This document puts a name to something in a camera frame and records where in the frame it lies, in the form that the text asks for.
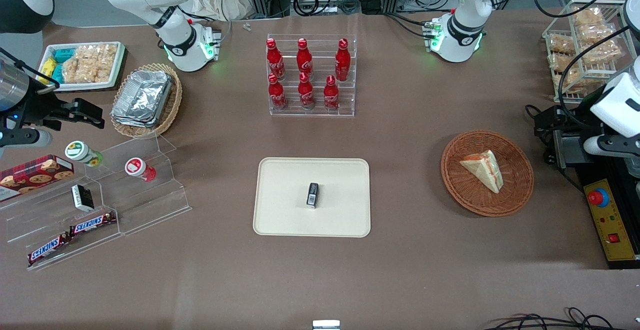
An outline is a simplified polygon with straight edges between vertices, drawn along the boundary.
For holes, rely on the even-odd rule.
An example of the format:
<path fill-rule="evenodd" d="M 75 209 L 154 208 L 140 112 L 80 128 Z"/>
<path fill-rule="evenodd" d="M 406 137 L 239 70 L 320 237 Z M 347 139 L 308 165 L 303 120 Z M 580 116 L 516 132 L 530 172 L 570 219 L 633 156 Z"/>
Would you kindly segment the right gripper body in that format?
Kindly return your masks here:
<path fill-rule="evenodd" d="M 0 63 L 2 119 L 14 121 L 19 127 L 35 124 L 48 117 L 60 104 L 54 93 L 38 93 L 47 88 L 41 82 L 4 60 Z"/>

